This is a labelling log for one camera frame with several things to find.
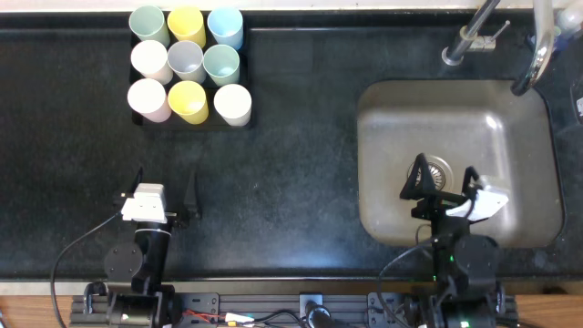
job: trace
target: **black tray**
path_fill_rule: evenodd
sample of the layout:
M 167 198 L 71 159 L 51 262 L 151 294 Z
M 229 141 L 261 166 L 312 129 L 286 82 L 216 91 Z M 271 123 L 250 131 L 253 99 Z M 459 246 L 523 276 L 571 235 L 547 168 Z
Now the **black tray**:
M 205 22 L 205 31 L 207 34 L 207 44 L 202 48 L 203 52 L 206 52 L 211 46 L 217 45 L 217 41 L 215 40 L 212 33 L 209 31 L 208 27 L 206 26 L 207 22 L 207 15 L 204 15 L 204 22 Z M 250 91 L 250 79 L 249 79 L 249 67 L 248 67 L 248 60 L 247 60 L 247 52 L 248 52 L 248 36 L 247 28 L 243 24 L 244 30 L 244 37 L 243 37 L 243 46 L 237 51 L 239 53 L 240 58 L 240 79 L 239 84 L 247 88 Z M 170 45 L 169 48 L 178 42 L 176 37 L 172 35 L 172 32 L 169 31 L 170 34 Z M 131 48 L 133 49 L 141 40 L 134 35 L 131 34 Z M 139 79 L 144 78 L 132 65 L 129 68 L 129 85 L 131 86 L 134 82 L 138 81 Z M 176 74 L 174 74 L 172 80 L 164 86 L 166 89 L 166 94 L 170 91 L 170 89 L 180 82 L 181 79 Z M 217 109 L 214 105 L 214 97 L 219 87 L 214 83 L 212 78 L 207 75 L 207 78 L 201 84 L 204 88 L 204 91 L 207 95 L 207 105 L 209 106 L 209 117 L 200 124 L 190 124 L 181 118 L 178 114 L 172 112 L 170 118 L 161 123 L 155 123 L 150 121 L 147 118 L 144 118 L 141 114 L 137 111 L 129 108 L 131 110 L 131 120 L 135 125 L 141 126 L 144 129 L 151 129 L 151 130 L 187 130 L 187 131 L 225 131 L 225 130 L 242 130 L 251 128 L 253 125 L 253 117 L 254 111 L 251 111 L 251 118 L 249 123 L 242 127 L 233 127 L 230 126 L 222 116 L 217 112 Z

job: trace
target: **white cup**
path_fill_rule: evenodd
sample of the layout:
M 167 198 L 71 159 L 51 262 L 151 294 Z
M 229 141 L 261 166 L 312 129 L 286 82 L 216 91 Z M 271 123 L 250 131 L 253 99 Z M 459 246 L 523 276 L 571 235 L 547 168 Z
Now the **white cup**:
M 128 103 L 135 111 L 152 122 L 164 122 L 172 114 L 166 90 L 155 79 L 142 78 L 128 91 Z
M 168 64 L 185 81 L 202 83 L 207 73 L 202 66 L 202 49 L 192 41 L 179 41 L 168 50 Z
M 223 7 L 210 12 L 209 30 L 220 45 L 239 50 L 243 46 L 243 15 L 237 8 Z
M 168 53 L 158 41 L 142 41 L 134 46 L 131 51 L 131 65 L 144 77 L 153 78 L 163 85 L 172 79 Z
M 239 63 L 237 50 L 226 45 L 210 47 L 202 60 L 204 70 L 219 87 L 239 83 Z
M 215 94 L 214 105 L 233 127 L 242 127 L 251 119 L 251 94 L 240 85 L 231 84 L 220 88 Z
M 164 46 L 170 44 L 170 34 L 164 13 L 154 5 L 144 5 L 129 16 L 129 28 L 140 40 L 156 40 Z

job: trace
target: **white wall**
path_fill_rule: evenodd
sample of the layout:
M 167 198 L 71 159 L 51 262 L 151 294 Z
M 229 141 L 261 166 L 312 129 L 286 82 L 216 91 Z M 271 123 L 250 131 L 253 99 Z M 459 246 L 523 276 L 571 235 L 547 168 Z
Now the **white wall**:
M 552 0 L 565 7 L 573 0 Z M 196 5 L 202 10 L 232 5 L 247 10 L 317 9 L 467 9 L 484 0 L 0 0 L 0 12 L 131 11 L 140 5 L 172 9 Z M 498 8 L 531 8 L 532 0 L 502 0 Z

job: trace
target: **drain strainer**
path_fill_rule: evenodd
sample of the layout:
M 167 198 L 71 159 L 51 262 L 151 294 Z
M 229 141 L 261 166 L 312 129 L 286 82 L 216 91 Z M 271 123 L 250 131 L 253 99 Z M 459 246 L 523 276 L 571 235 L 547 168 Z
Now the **drain strainer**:
M 451 191 L 451 186 L 453 185 L 453 174 L 451 168 L 444 160 L 432 156 L 432 155 L 425 155 L 427 159 L 427 164 L 429 165 L 429 172 L 431 173 L 431 177 L 434 179 L 435 187 L 438 190 L 443 190 L 445 186 L 449 188 L 446 191 Z M 409 170 L 407 171 L 407 178 L 411 175 L 411 170 L 413 169 L 413 163 L 409 166 Z M 419 184 L 421 181 L 421 170 L 417 172 L 417 182 L 415 186 Z

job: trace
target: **sink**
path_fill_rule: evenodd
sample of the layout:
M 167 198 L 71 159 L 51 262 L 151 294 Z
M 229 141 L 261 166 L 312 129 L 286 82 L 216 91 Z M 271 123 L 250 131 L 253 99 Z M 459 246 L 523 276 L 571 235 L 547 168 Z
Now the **sink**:
M 471 226 L 504 247 L 537 247 L 560 233 L 564 213 L 547 106 L 510 81 L 385 81 L 358 104 L 359 208 L 378 241 L 414 245 L 413 200 L 400 200 L 415 156 L 424 153 L 436 185 L 460 193 L 465 168 L 501 179 L 508 204 Z M 430 236 L 421 229 L 420 238 Z

